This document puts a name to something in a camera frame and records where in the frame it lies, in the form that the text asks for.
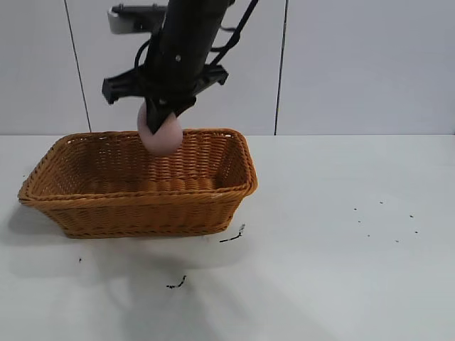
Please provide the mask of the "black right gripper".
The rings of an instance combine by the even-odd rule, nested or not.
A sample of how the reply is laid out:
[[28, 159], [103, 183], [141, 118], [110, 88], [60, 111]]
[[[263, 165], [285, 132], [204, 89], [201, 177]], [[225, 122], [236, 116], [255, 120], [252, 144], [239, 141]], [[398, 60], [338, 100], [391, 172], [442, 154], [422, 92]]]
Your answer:
[[140, 54], [131, 70], [103, 80], [102, 94], [108, 104], [123, 97], [145, 97], [146, 125], [155, 134], [167, 117], [179, 117], [196, 103], [196, 96], [215, 83], [223, 85], [228, 72], [206, 63], [206, 54]]

